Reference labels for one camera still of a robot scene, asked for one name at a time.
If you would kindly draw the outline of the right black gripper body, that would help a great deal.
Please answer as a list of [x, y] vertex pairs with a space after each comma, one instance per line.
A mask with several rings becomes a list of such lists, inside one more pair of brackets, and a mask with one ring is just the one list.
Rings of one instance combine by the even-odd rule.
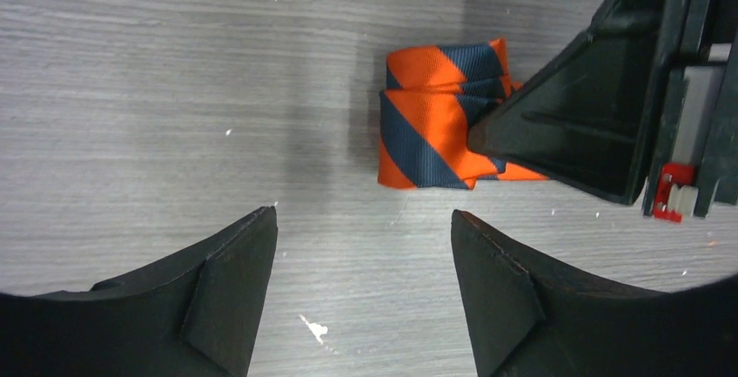
[[680, 223], [737, 203], [737, 0], [665, 0], [661, 99], [642, 212]]

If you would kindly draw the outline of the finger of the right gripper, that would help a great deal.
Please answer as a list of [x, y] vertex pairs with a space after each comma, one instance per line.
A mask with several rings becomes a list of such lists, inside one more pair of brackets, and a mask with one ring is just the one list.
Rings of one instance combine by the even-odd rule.
[[669, 0], [604, 0], [590, 25], [470, 131], [478, 153], [631, 205], [674, 53]]

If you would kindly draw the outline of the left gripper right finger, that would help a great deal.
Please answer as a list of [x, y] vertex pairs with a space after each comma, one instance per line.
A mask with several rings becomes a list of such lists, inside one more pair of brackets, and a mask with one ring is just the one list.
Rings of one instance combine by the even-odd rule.
[[737, 278], [674, 293], [555, 259], [469, 212], [451, 243], [480, 376], [734, 376]]

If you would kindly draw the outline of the orange navy striped tie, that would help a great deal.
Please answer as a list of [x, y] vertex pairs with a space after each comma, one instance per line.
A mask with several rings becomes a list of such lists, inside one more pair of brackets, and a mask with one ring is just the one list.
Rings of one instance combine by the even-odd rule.
[[520, 87], [503, 38], [389, 53], [379, 93], [379, 184], [472, 190], [480, 180], [542, 180], [467, 146], [470, 129]]

